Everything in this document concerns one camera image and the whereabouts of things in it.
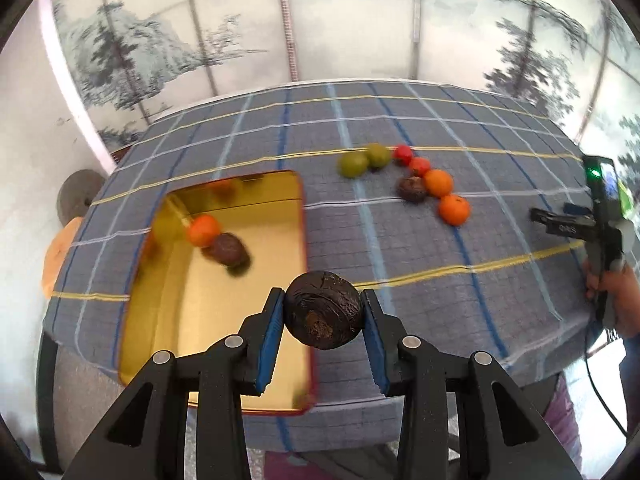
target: red tomato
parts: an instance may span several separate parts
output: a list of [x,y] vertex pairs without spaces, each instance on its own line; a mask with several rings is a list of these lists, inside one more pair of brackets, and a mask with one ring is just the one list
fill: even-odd
[[424,176],[431,169],[431,163],[421,156],[414,156],[409,163],[409,170],[414,176]]
[[394,149],[394,160],[401,166],[408,166],[412,158],[414,152],[406,144],[398,144]]

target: green lime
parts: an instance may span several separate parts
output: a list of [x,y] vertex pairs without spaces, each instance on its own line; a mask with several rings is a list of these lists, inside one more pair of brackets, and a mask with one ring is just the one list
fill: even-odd
[[343,153],[338,160],[338,172],[346,178],[356,178],[369,167],[369,159],[362,152]]
[[369,159],[370,167],[374,170],[384,168],[391,161],[391,152],[378,142],[367,144],[365,154]]

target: yellow stripe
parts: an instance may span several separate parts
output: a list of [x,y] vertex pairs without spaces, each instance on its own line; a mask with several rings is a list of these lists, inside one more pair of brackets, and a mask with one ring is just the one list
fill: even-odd
[[536,153],[536,152],[514,152],[512,150],[501,150],[500,148],[462,148],[461,146],[412,146],[417,152],[473,152],[473,153],[499,153],[501,155],[535,156],[536,158],[572,158],[582,161],[579,156],[573,153]]
[[[530,260],[543,260],[556,254],[567,253],[571,249],[577,249],[583,245],[582,241],[573,241],[568,244],[551,247],[541,251],[536,251],[531,254],[520,254],[519,256],[510,256],[501,260],[494,260],[492,262],[485,262],[483,264],[477,264],[474,266],[445,266],[437,267],[436,269],[422,270],[420,272],[414,272],[412,274],[405,274],[404,276],[396,276],[389,278],[388,280],[381,280],[376,282],[361,282],[354,283],[353,286],[358,289],[363,288],[380,288],[383,285],[386,286],[401,286],[409,285],[410,283],[424,282],[426,280],[432,280],[433,278],[440,278],[442,276],[449,276],[451,274],[479,274],[481,272],[489,272],[490,270],[504,269],[506,267],[514,267],[516,265],[525,264]],[[93,294],[77,294],[74,292],[53,292],[55,298],[67,298],[70,300],[99,300],[99,301],[129,301],[129,294],[122,294],[120,296],[115,294],[101,294],[99,292]]]
[[414,272],[412,274],[406,274],[404,276],[396,276],[389,280],[381,280],[375,282],[362,282],[354,283],[353,286],[359,289],[363,288],[380,288],[383,285],[386,286],[399,286],[408,285],[409,283],[424,282],[426,280],[432,280],[433,278],[440,278],[442,276],[449,276],[451,274],[479,274],[481,272],[489,272],[490,270],[504,269],[506,267],[513,267],[519,264],[527,263],[529,260],[542,260],[556,254],[566,253],[571,249],[581,247],[582,241],[574,241],[568,244],[552,247],[550,249],[544,249],[542,251],[536,251],[529,254],[521,254],[519,256],[511,256],[502,260],[495,260],[492,262],[485,262],[483,264],[477,264],[474,266],[447,266],[438,267],[437,269],[422,270],[421,272]]
[[[421,97],[421,98],[417,98],[414,96],[396,96],[396,95],[381,95],[381,96],[377,96],[377,95],[353,95],[353,96],[344,96],[344,97],[336,97],[336,100],[349,100],[349,99],[366,99],[366,98],[377,98],[380,97],[381,99],[409,99],[409,100],[423,100],[423,101],[440,101],[440,102],[444,102],[444,103],[457,103],[457,104],[461,104],[461,105],[469,105],[469,106],[479,106],[482,108],[493,108],[494,110],[506,110],[507,112],[513,112],[514,114],[518,114],[518,115],[526,115],[529,117],[534,117],[537,119],[548,119],[545,116],[542,115],[535,115],[535,114],[530,114],[528,112],[519,112],[517,110],[510,110],[509,108],[504,108],[501,106],[493,106],[493,105],[484,105],[484,104],[480,104],[480,103],[471,103],[468,101],[452,101],[451,99],[439,99],[439,98],[435,98],[435,97]],[[230,112],[228,114],[223,114],[223,115],[218,115],[216,117],[212,117],[209,119],[203,119],[201,121],[195,121],[193,123],[189,123],[189,124],[184,124],[183,126],[178,126],[177,128],[173,128],[172,130],[168,130],[167,132],[165,132],[164,134],[158,134],[156,136],[153,137],[149,137],[148,139],[144,139],[144,140],[140,140],[139,142],[137,142],[136,144],[143,144],[144,142],[149,142],[150,140],[154,140],[157,139],[158,137],[162,137],[165,135],[168,135],[172,132],[176,132],[177,130],[181,130],[183,128],[189,128],[190,126],[195,126],[197,124],[202,124],[202,123],[208,123],[211,121],[217,121],[218,119],[224,119],[226,117],[233,117],[236,116],[238,114],[241,113],[249,113],[249,112],[257,112],[260,110],[266,110],[267,108],[271,108],[274,106],[284,106],[284,105],[299,105],[299,104],[304,104],[304,103],[317,103],[317,102],[325,102],[325,101],[331,101],[333,100],[333,98],[331,97],[317,97],[314,99],[302,99],[300,101],[290,101],[290,102],[285,102],[285,103],[271,103],[268,105],[264,105],[264,106],[258,106],[255,108],[247,108],[247,110],[238,110],[237,112]]]
[[98,300],[98,301],[129,301],[129,294],[103,294],[93,292],[92,294],[81,294],[79,292],[57,292],[53,291],[52,298],[62,298],[63,300]]
[[[576,157],[573,153],[558,153],[558,154],[549,154],[549,153],[533,153],[533,152],[512,152],[510,150],[499,150],[496,148],[461,148],[460,146],[413,146],[414,150],[418,152],[478,152],[478,153],[498,153],[498,154],[510,154],[510,155],[521,155],[521,156],[536,156],[541,158],[574,158],[575,160],[581,160]],[[252,164],[258,164],[259,162],[270,162],[275,160],[282,160],[287,158],[302,158],[305,156],[319,156],[319,155],[335,155],[336,153],[344,153],[350,151],[347,148],[338,148],[336,150],[323,150],[320,152],[298,152],[298,153],[287,153],[285,155],[268,155],[262,156],[260,158],[254,158],[254,160],[245,160],[244,162],[236,162],[235,164],[227,164],[226,166],[219,166],[218,168],[208,168],[206,170],[194,171],[193,173],[187,173],[181,176],[174,176],[165,180],[160,180],[158,182],[150,182],[149,184],[143,184],[142,186],[137,186],[129,191],[123,191],[122,193],[118,193],[115,195],[108,196],[107,198],[102,198],[100,200],[94,200],[92,205],[103,204],[105,202],[110,202],[112,200],[116,200],[117,198],[122,198],[123,196],[127,196],[128,194],[135,193],[142,189],[149,189],[155,186],[162,186],[163,184],[168,184],[169,182],[176,182],[178,180],[184,180],[185,178],[191,178],[192,176],[199,176],[207,173],[213,173],[214,171],[223,171],[223,170],[232,170],[233,168],[242,168],[244,166],[250,166]]]

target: person's hand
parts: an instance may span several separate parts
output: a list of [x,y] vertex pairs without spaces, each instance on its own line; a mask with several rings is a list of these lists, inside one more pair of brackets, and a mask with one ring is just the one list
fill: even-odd
[[587,298],[592,300],[596,291],[606,290],[613,295],[616,311],[616,331],[623,338],[640,333],[640,286],[634,270],[627,264],[620,272],[605,272],[602,280],[591,272],[587,260],[582,264],[587,275]]

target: black cable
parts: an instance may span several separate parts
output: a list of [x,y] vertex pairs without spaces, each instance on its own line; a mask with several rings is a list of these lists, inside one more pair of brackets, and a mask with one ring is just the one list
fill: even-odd
[[587,325],[587,329],[584,331],[584,364],[587,367],[587,376],[589,377],[589,382],[591,383],[591,387],[593,388],[593,393],[595,393],[596,397],[598,397],[598,400],[602,404],[602,407],[607,412],[607,414],[611,417],[611,420],[613,420],[613,422],[618,427],[618,429],[621,431],[621,433],[625,436],[625,438],[627,438],[627,433],[626,433],[625,428],[622,426],[622,424],[620,424],[620,421],[618,420],[618,418],[609,409],[609,407],[607,406],[607,403],[604,401],[604,399],[600,395],[598,389],[596,388],[596,385],[593,382],[593,378],[591,377],[591,371],[589,370],[589,358],[587,356],[587,351],[588,351],[589,333],[591,332],[592,325],[593,325],[593,322],[589,323],[589,325]]

